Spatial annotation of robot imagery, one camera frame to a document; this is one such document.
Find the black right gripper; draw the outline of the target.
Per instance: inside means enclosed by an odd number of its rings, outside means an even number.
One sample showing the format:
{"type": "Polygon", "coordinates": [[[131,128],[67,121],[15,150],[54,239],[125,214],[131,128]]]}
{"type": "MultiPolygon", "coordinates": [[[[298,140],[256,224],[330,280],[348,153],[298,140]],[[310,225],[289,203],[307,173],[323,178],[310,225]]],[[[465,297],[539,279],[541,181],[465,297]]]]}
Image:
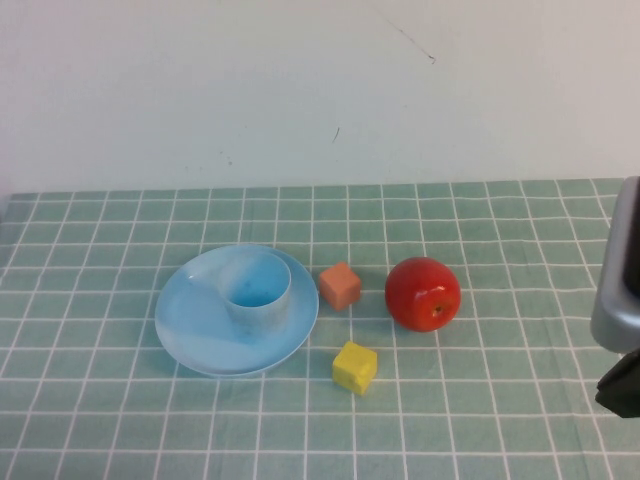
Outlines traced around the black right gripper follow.
{"type": "Polygon", "coordinates": [[[622,357],[597,383],[595,401],[621,418],[640,414],[639,350],[622,357]]]}

